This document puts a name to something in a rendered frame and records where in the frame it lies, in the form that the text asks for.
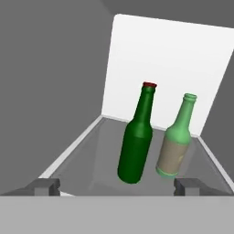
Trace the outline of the glass fridge shelf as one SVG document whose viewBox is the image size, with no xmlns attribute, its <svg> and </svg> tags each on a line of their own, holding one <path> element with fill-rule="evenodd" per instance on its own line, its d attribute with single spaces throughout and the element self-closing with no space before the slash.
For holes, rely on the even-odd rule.
<svg viewBox="0 0 234 234">
<path fill-rule="evenodd" d="M 98 117 L 42 174 L 60 180 L 60 191 L 73 196 L 172 196 L 172 178 L 155 172 L 165 132 L 155 127 L 141 181 L 125 184 L 117 166 L 126 122 Z"/>
</svg>

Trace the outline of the light green labelled beer bottle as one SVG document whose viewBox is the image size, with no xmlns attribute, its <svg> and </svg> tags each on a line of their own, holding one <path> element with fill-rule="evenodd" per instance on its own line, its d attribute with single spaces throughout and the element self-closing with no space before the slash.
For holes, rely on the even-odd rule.
<svg viewBox="0 0 234 234">
<path fill-rule="evenodd" d="M 180 165 L 191 141 L 189 124 L 197 95 L 186 93 L 174 123 L 165 131 L 164 140 L 155 166 L 160 176 L 178 175 Z"/>
</svg>

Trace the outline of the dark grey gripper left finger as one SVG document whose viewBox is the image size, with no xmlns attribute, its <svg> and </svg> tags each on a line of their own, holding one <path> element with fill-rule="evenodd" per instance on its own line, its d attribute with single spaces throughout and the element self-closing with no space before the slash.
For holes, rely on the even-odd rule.
<svg viewBox="0 0 234 234">
<path fill-rule="evenodd" d="M 5 196 L 60 196 L 59 187 L 60 181 L 58 178 L 38 178 L 25 187 L 6 192 Z"/>
</svg>

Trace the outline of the dark green beer bottle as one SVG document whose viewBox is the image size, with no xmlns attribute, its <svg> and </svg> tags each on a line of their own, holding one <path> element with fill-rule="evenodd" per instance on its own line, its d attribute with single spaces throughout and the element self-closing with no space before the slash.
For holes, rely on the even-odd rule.
<svg viewBox="0 0 234 234">
<path fill-rule="evenodd" d="M 144 82 L 133 119 L 126 125 L 117 168 L 118 177 L 125 183 L 141 180 L 146 157 L 153 138 L 150 124 L 156 84 Z"/>
</svg>

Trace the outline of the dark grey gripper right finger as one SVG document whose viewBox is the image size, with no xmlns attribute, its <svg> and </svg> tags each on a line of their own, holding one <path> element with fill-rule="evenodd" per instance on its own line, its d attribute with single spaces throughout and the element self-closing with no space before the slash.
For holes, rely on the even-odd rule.
<svg viewBox="0 0 234 234">
<path fill-rule="evenodd" d="M 176 178 L 174 180 L 175 196 L 219 196 L 234 197 L 234 193 L 224 192 L 207 186 L 197 178 Z"/>
</svg>

